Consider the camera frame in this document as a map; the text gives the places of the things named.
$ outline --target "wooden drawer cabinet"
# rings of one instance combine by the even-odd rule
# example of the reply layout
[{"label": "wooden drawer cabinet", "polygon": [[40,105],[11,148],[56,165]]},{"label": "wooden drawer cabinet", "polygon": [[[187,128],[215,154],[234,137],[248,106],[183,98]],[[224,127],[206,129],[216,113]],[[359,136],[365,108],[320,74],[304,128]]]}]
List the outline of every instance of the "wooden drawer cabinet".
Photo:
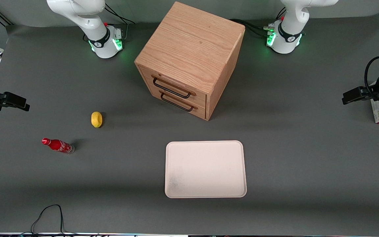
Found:
[{"label": "wooden drawer cabinet", "polygon": [[175,2],[134,62],[154,97],[209,120],[244,32],[241,24]]}]

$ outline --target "bottle cap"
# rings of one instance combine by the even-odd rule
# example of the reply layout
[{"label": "bottle cap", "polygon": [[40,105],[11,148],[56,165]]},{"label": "bottle cap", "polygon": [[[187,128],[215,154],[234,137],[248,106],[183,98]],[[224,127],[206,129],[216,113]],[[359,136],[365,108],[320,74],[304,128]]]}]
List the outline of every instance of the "bottle cap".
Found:
[{"label": "bottle cap", "polygon": [[48,139],[48,138],[42,139],[42,144],[49,145],[50,143],[51,143],[51,139]]}]

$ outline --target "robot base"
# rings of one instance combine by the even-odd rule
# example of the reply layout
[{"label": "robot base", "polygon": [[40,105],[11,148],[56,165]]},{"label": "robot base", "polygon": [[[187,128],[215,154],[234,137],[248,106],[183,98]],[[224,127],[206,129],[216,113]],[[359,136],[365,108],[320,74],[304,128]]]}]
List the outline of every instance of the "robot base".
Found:
[{"label": "robot base", "polygon": [[[274,29],[277,29],[281,20],[275,21],[273,23],[270,23],[269,27],[274,27]],[[272,48],[276,53],[279,54],[288,54],[292,52],[296,46],[299,45],[299,41],[302,37],[302,34],[299,36],[298,39],[295,39],[293,42],[286,42],[285,38],[280,35],[278,31],[273,31],[271,35],[267,38],[266,45]]]},{"label": "robot base", "polygon": [[102,48],[94,47],[90,42],[91,49],[96,55],[103,59],[114,57],[117,52],[122,50],[122,32],[121,29],[116,29],[113,26],[107,26],[110,31],[110,39],[103,45]]}]

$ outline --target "wooden cabinet top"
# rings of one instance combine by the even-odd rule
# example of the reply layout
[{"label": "wooden cabinet top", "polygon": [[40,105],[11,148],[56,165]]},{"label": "wooden cabinet top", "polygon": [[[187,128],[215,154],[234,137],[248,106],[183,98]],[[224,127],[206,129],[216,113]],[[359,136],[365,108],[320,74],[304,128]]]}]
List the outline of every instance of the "wooden cabinet top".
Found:
[{"label": "wooden cabinet top", "polygon": [[175,2],[135,62],[210,94],[245,27]]}]

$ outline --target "green led light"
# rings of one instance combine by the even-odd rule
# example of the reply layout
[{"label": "green led light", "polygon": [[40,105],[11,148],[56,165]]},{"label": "green led light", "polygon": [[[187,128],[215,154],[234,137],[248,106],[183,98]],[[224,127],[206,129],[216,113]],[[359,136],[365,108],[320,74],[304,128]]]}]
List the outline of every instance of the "green led light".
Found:
[{"label": "green led light", "polygon": [[112,39],[112,42],[114,43],[114,45],[118,51],[122,50],[122,40]]},{"label": "green led light", "polygon": [[269,39],[267,40],[267,44],[269,45],[269,46],[271,46],[271,45],[273,45],[273,43],[274,43],[274,39],[276,38],[276,33],[272,33],[270,36],[269,36]]},{"label": "green led light", "polygon": [[301,41],[302,34],[299,36],[298,42],[296,43],[296,46],[299,45],[299,42]]},{"label": "green led light", "polygon": [[93,45],[90,43],[90,40],[88,41],[88,43],[90,44],[91,50],[94,52],[94,48]]}]

